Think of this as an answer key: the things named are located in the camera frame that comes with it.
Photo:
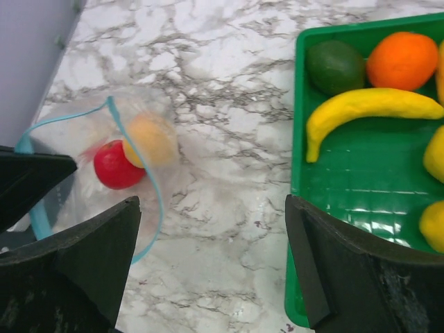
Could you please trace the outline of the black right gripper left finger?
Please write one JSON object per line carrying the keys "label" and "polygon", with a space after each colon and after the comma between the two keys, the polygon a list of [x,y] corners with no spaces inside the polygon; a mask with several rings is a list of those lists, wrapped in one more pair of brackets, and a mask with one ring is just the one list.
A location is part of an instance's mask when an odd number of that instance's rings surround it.
{"label": "black right gripper left finger", "polygon": [[1,254],[1,331],[116,332],[141,215],[132,196]]}

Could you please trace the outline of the peach with green leaf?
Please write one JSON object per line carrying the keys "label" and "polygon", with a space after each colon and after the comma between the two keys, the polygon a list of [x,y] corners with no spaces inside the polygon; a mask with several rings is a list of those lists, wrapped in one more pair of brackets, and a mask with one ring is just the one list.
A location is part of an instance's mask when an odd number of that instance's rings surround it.
{"label": "peach with green leaf", "polygon": [[125,123],[128,139],[122,140],[123,154],[133,166],[144,168],[143,160],[151,167],[166,167],[179,160],[178,140],[172,123],[152,112],[138,114]]}

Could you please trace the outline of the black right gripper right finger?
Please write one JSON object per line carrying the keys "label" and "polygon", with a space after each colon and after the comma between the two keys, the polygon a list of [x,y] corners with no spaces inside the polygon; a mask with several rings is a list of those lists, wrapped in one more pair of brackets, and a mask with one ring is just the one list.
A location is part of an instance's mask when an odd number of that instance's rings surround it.
{"label": "black right gripper right finger", "polygon": [[383,240],[287,196],[285,223],[310,328],[442,332],[443,256]]}

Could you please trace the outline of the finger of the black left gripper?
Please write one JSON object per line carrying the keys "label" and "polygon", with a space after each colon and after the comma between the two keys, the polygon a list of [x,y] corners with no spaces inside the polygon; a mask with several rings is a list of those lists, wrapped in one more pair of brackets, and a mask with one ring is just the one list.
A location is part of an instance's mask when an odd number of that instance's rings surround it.
{"label": "finger of the black left gripper", "polygon": [[50,149],[32,145],[32,153],[17,153],[1,147],[1,232],[13,227],[40,200],[77,170],[74,159]]}

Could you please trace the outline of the red apple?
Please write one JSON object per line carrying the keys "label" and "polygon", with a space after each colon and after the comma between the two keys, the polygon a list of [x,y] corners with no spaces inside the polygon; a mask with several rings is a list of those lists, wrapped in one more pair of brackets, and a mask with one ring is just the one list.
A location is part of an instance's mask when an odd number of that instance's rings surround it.
{"label": "red apple", "polygon": [[126,159],[120,139],[100,147],[94,156],[93,165],[101,183],[115,190],[132,187],[146,175],[145,169],[133,166]]}

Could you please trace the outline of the clear zip top bag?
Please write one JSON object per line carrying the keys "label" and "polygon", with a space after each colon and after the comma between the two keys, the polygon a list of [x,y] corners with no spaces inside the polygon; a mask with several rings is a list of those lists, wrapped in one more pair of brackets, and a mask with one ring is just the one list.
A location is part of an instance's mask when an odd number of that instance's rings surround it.
{"label": "clear zip top bag", "polygon": [[20,137],[15,151],[67,155],[77,166],[28,213],[36,239],[137,196],[142,217],[133,260],[149,252],[160,233],[180,166],[172,104],[164,92],[127,87],[64,103],[39,117]]}

